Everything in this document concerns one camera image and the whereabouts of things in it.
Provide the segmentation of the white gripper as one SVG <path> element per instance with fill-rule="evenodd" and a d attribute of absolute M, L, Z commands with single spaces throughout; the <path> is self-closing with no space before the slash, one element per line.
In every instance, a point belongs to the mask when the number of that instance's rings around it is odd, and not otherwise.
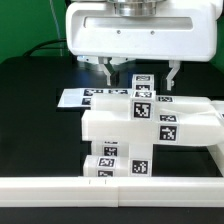
<path fill-rule="evenodd" d="M 160 0 L 153 15 L 121 13 L 119 2 L 78 1 L 66 12 L 66 36 L 74 55 L 98 56 L 107 85 L 116 84 L 108 57 L 170 60 L 172 89 L 180 61 L 208 61 L 216 53 L 220 0 Z"/>

